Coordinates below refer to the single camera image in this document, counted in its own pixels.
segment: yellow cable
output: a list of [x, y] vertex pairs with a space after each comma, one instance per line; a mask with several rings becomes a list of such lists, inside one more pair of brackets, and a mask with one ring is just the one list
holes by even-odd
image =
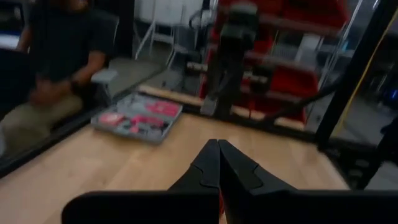
[[375, 56], [375, 54], [376, 54], [376, 52], [377, 52], [377, 50], [378, 50], [378, 48], [379, 48], [379, 46], [380, 46], [382, 40], [384, 39], [384, 37], [385, 37], [386, 34], [388, 33], [388, 31], [389, 31], [389, 29], [390, 29], [392, 23], [394, 22], [394, 20], [395, 20], [395, 18], [396, 18], [397, 16], [398, 16], [398, 8], [396, 9], [396, 12], [394, 13], [394, 16], [392, 17], [390, 23], [388, 24], [387, 29], [384, 31], [382, 37], [380, 38], [379, 43], [377, 43], [377, 46], [376, 46], [376, 48], [374, 49], [374, 52], [373, 52], [373, 54], [372, 54], [372, 57], [370, 58], [368, 64], [366, 65], [365, 71], [363, 72], [362, 77], [361, 77], [361, 79], [359, 80], [358, 85], [356, 86], [356, 88], [355, 88], [355, 90], [354, 90], [354, 93], [351, 95], [351, 98], [349, 99], [349, 101], [348, 101], [348, 103], [347, 103], [347, 105], [346, 105], [346, 107], [345, 107], [345, 109], [344, 109], [344, 111], [343, 111], [343, 114], [341, 115], [341, 118], [340, 118], [340, 120], [339, 120], [339, 122], [338, 122], [338, 124], [337, 124], [337, 127], [336, 127], [335, 131], [334, 131], [335, 134], [338, 134], [338, 133], [341, 131], [341, 129], [342, 129], [342, 127], [343, 127], [344, 120], [347, 118], [349, 108], [350, 108], [351, 104], [353, 103], [355, 94], [356, 94], [356, 92], [359, 90], [359, 87], [361, 86], [362, 81], [364, 80], [364, 78], [365, 78], [365, 76], [366, 76], [366, 74], [367, 74], [367, 72], [368, 72], [368, 70], [369, 70], [369, 67], [370, 67], [370, 65], [371, 65], [371, 63], [372, 63], [372, 61], [373, 61], [373, 58], [374, 58], [374, 56]]

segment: floor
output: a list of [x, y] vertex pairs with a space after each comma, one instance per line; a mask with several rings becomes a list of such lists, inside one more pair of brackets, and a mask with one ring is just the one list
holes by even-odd
[[[171, 47], [166, 44], [155, 44], [152, 56], [148, 48], [144, 48], [139, 60], [117, 58], [111, 62], [111, 68], [116, 69], [120, 76], [111, 86], [111, 93], [115, 95], [134, 83], [146, 79], [155, 71], [164, 68], [154, 78], [145, 82], [146, 85], [157, 88], [168, 88], [181, 91], [181, 69], [172, 67], [166, 69], [165, 63], [170, 54]], [[196, 82], [187, 80], [190, 89], [196, 88]], [[307, 129], [316, 130], [325, 113], [332, 96], [317, 102], [311, 116], [308, 118]], [[391, 122], [394, 114], [385, 112], [375, 105], [369, 105], [361, 98], [355, 98], [352, 107], [343, 123], [343, 128], [335, 135], [357, 142], [377, 144], [382, 135], [380, 129]], [[373, 178], [368, 189], [398, 189], [398, 169], [392, 164], [384, 164]]]

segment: wall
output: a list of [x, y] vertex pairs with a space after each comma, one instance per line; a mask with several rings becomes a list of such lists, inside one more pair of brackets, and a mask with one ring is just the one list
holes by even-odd
[[189, 18], [201, 8], [202, 2], [202, 0], [136, 0], [135, 17], [143, 22], [151, 22], [155, 14], [156, 21], [161, 25], [188, 24]]

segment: black metal frame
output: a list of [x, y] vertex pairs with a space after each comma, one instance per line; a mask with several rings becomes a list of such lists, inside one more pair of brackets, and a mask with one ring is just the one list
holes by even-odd
[[[398, 1], [396, 0], [381, 0], [379, 6], [373, 14], [371, 22], [359, 43], [358, 49], [354, 54], [354, 57], [346, 69], [345, 74], [339, 83], [333, 84], [329, 87], [324, 88], [319, 94], [308, 99], [304, 99], [285, 110], [278, 112], [272, 116], [268, 116], [262, 121], [254, 121], [251, 119], [245, 119], [235, 114], [230, 116], [214, 116], [208, 117], [217, 119], [220, 121], [227, 121], [231, 123], [236, 123], [241, 126], [258, 129], [261, 131], [267, 131], [273, 134], [278, 134], [281, 136], [287, 136], [290, 138], [295, 138], [305, 142], [311, 142], [318, 144], [318, 148], [321, 152], [324, 152], [334, 163], [336, 168], [340, 171], [342, 176], [346, 179], [349, 185], [354, 189], [363, 189], [371, 179], [371, 177], [378, 170], [379, 165], [382, 160], [385, 159], [381, 156], [379, 151], [380, 148], [385, 149], [385, 144], [381, 144], [379, 148], [373, 145], [360, 144], [356, 142], [346, 141], [338, 138], [331, 138], [331, 134], [350, 98], [353, 94], [356, 84], [358, 83], [361, 75], [365, 71], [367, 64], [369, 63], [378, 42], [383, 36], [384, 31], [387, 29], [390, 21], [395, 14], [398, 6]], [[124, 97], [131, 93], [131, 91], [137, 87], [142, 82], [136, 83], [134, 86], [124, 91], [116, 99]], [[330, 95], [335, 92], [326, 114], [323, 117], [321, 125], [319, 126], [316, 133], [310, 131], [300, 131], [297, 129], [288, 128], [275, 124], [275, 120], [281, 116], [285, 116], [289, 113], [294, 113], [295, 111], [303, 108], [304, 106], [313, 103], [314, 101], [323, 98], [324, 96]], [[182, 103], [184, 105], [184, 112], [191, 114], [200, 114], [200, 107]], [[40, 147], [29, 151], [21, 158], [8, 163], [8, 167], [0, 167], [0, 177], [7, 175], [14, 169], [23, 165], [27, 161], [33, 159], [35, 156], [44, 152], [51, 145], [56, 142], [61, 141], [63, 138], [67, 137], [68, 134], [76, 131], [79, 127], [84, 124], [89, 123], [90, 116], [85, 116], [79, 121], [71, 124], [71, 127], [65, 128], [63, 133], [57, 134], [51, 137], [50, 140], [46, 141]], [[358, 159], [363, 159], [368, 162], [366, 167], [357, 166]], [[360, 169], [362, 174], [357, 177], [352, 177], [350, 172], [353, 169]]]

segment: hand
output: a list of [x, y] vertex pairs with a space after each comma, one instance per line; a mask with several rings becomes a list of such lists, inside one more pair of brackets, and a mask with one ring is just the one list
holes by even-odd
[[33, 105], [50, 106], [66, 95], [67, 83], [53, 83], [48, 80], [37, 80], [36, 89], [30, 93], [29, 101]]

